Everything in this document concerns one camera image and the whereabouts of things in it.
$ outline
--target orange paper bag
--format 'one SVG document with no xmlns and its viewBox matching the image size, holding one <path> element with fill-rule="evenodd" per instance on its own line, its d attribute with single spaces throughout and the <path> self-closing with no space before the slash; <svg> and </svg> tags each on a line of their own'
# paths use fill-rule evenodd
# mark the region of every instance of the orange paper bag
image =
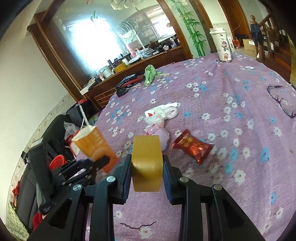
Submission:
<svg viewBox="0 0 296 241">
<path fill-rule="evenodd" d="M 103 135 L 96 126 L 87 126 L 80 130 L 72 141 L 91 160 L 97 161 L 103 156 L 110 158 L 109 164 L 103 167 L 103 171 L 108 173 L 115 166 L 118 157 L 105 141 Z"/>
</svg>

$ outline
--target bamboo decal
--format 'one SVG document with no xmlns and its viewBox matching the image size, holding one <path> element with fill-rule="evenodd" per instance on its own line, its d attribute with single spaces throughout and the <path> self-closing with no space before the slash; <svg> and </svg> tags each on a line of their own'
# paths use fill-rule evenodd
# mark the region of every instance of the bamboo decal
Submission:
<svg viewBox="0 0 296 241">
<path fill-rule="evenodd" d="M 194 19 L 193 11 L 188 11 L 187 4 L 182 0 L 171 0 L 171 8 L 179 12 L 179 17 L 184 21 L 186 28 L 192 38 L 194 46 L 196 47 L 199 56 L 205 56 L 205 42 L 204 36 L 198 31 L 197 26 L 201 25 L 200 22 Z"/>
</svg>

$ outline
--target cartoon character sticker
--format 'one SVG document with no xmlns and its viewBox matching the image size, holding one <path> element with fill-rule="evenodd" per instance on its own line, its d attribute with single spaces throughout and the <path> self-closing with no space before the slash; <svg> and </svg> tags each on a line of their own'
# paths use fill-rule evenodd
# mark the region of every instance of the cartoon character sticker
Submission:
<svg viewBox="0 0 296 241">
<path fill-rule="evenodd" d="M 224 52 L 226 52 L 227 50 L 229 50 L 228 45 L 225 41 L 222 42 L 221 47 L 224 49 Z"/>
</svg>

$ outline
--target red snack package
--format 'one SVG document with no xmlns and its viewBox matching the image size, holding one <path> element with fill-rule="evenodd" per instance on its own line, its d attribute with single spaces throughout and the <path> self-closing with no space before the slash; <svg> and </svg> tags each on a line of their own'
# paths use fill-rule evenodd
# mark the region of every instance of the red snack package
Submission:
<svg viewBox="0 0 296 241">
<path fill-rule="evenodd" d="M 204 143 L 186 129 L 171 145 L 173 149 L 182 149 L 185 153 L 193 156 L 196 159 L 197 165 L 201 165 L 203 160 L 209 155 L 214 147 L 212 144 Z"/>
</svg>

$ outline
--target eyeglasses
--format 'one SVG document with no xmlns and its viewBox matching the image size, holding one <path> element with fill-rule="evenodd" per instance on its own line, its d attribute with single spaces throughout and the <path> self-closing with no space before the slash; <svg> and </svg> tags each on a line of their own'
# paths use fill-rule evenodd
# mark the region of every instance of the eyeglasses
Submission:
<svg viewBox="0 0 296 241">
<path fill-rule="evenodd" d="M 267 88 L 268 93 L 270 94 L 270 96 L 275 99 L 282 107 L 283 111 L 290 117 L 290 118 L 295 118 L 296 115 L 293 113 L 294 109 L 293 106 L 291 105 L 291 103 L 289 101 L 287 101 L 284 98 L 279 99 L 279 93 L 277 92 L 277 88 L 286 88 L 286 87 L 290 87 L 292 84 L 288 85 L 288 86 L 280 86 L 280 85 L 269 85 Z"/>
</svg>

